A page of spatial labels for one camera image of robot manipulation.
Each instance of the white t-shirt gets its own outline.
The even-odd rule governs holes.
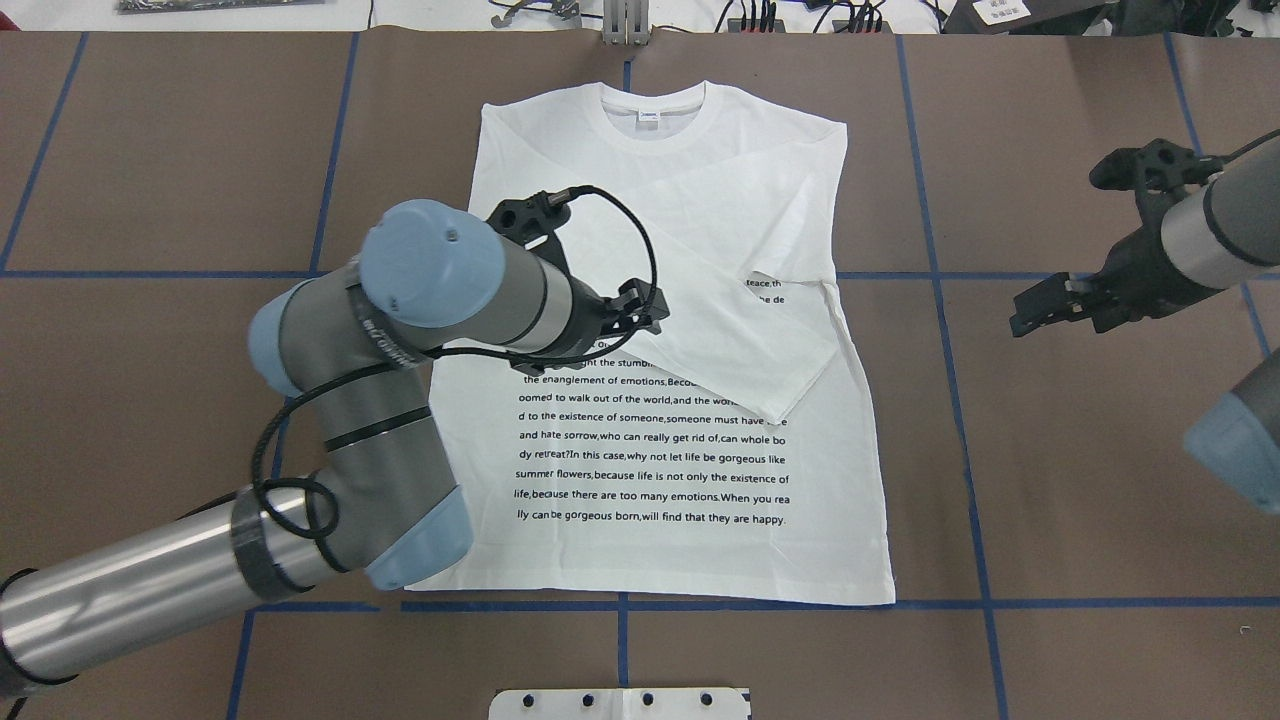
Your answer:
[[[434,409],[476,543],[412,589],[572,588],[893,602],[870,392],[831,228],[846,131],[704,82],[486,105],[470,211],[595,184],[653,238],[657,336],[582,370],[435,364]],[[557,231],[602,295],[648,279],[599,199]]]

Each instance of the table surface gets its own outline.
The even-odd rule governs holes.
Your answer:
[[[768,719],[1274,717],[1280,523],[1180,438],[1280,338],[1280,277],[1105,336],[1014,341],[1006,318],[1134,229],[1132,199],[1088,186],[1106,152],[1271,129],[1280,42],[769,42],[760,63],[675,32],[0,36],[0,568],[241,484],[279,404],[248,318],[389,205],[465,205],[483,102],[710,79],[849,124],[833,251],[901,598],[378,593],[353,574],[87,671],[24,720],[480,719],[503,688],[699,684],[750,688]],[[319,462],[303,415],[283,470]]]

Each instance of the black band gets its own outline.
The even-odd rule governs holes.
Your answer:
[[[352,314],[356,315],[356,324],[365,331],[369,342],[374,343],[384,357],[401,368],[417,368],[430,360],[399,334],[387,314],[369,300],[358,279],[347,286],[347,300],[351,302]]]
[[[349,433],[343,433],[335,438],[329,438],[324,441],[325,452],[333,452],[347,447],[348,445],[355,445],[362,439],[369,439],[374,436],[380,436],[383,433],[389,433],[396,428],[407,425],[410,423],[416,423],[424,418],[431,416],[431,409],[428,406],[421,406],[417,410],[410,410],[408,413],[401,413],[394,418],[387,418],[385,420],[379,420],[360,428],[357,430],[351,430]]]
[[[1216,186],[1217,183],[1215,182],[1204,188],[1204,224],[1208,225],[1208,231],[1213,233],[1213,237],[1217,238],[1217,242],[1225,247],[1228,252],[1235,255],[1240,260],[1260,268],[1270,268],[1274,265],[1275,263],[1267,263],[1266,260],[1254,258],[1253,255],[1245,252],[1238,245],[1231,242],[1226,237],[1226,233],[1222,232],[1222,225],[1217,224],[1217,218],[1213,215],[1213,187]]]
[[[534,328],[538,327],[538,323],[543,322],[543,313],[547,311],[547,299],[550,297],[550,287],[549,287],[550,279],[547,277],[547,268],[539,265],[539,269],[543,272],[543,300],[538,304],[538,311],[534,313],[534,319],[529,323],[527,328],[520,331],[520,334],[508,340],[507,342],[503,342],[502,345],[506,346],[516,345],[517,342],[525,340],[525,336],[534,332]]]
[[[9,589],[9,585],[14,584],[20,578],[26,578],[27,575],[29,575],[29,574],[32,574],[35,571],[36,571],[35,568],[26,568],[23,570],[18,570],[13,575],[9,575],[8,578],[5,578],[5,582],[0,583],[0,598],[4,597],[4,591]],[[61,684],[69,683],[69,682],[74,680],[76,678],[78,678],[78,675],[68,675],[67,678],[58,678],[55,680],[50,680],[47,678],[41,678],[38,675],[32,675],[31,673],[23,670],[22,665],[18,665],[18,659],[15,659],[13,656],[13,653],[9,652],[9,648],[4,644],[4,633],[3,632],[0,632],[0,656],[4,657],[5,665],[8,665],[10,669],[13,669],[13,671],[17,673],[22,679],[27,680],[28,683],[33,683],[36,685],[61,685]]]
[[[303,493],[303,502],[306,503],[307,509],[307,527],[319,528],[320,515],[316,512],[315,503],[311,502],[312,497],[315,497],[315,493],[310,492]],[[338,556],[333,553],[333,550],[329,547],[329,536],[316,538],[315,543],[316,543],[316,551],[320,552],[320,557],[324,559],[325,564],[329,565],[329,568],[333,568],[334,573],[340,574],[351,571],[351,568],[347,568],[346,565],[339,562]]]
[[[232,548],[244,584],[264,602],[279,602],[310,591],[314,585],[294,583],[275,564],[271,550],[266,547],[266,532],[262,529],[260,510],[257,498],[247,491],[236,496],[232,505]]]

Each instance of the label sticker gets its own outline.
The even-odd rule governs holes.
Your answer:
[[[1029,18],[1032,14],[1023,0],[974,0],[973,9],[989,26]]]

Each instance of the metal bracket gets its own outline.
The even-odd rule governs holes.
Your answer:
[[[649,0],[604,0],[605,45],[649,45]]]

